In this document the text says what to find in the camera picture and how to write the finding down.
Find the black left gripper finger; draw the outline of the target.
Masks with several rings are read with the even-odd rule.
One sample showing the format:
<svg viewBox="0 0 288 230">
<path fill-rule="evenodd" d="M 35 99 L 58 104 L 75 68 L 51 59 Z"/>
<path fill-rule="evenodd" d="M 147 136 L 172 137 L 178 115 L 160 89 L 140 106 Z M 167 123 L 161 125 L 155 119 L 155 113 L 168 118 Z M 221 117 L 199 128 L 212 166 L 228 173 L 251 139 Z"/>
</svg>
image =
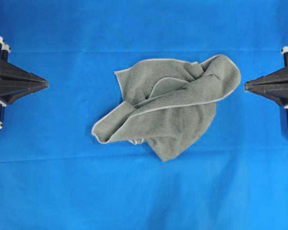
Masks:
<svg viewBox="0 0 288 230">
<path fill-rule="evenodd" d="M 48 84 L 48 82 L 44 78 L 41 78 L 33 73 L 27 72 L 2 59 L 0 59 L 0 77 Z"/>
<path fill-rule="evenodd" d="M 2 106 L 13 104 L 16 100 L 24 96 L 36 93 L 46 88 L 48 88 L 48 85 L 34 86 L 28 88 L 0 87 L 0 104 Z"/>
</svg>

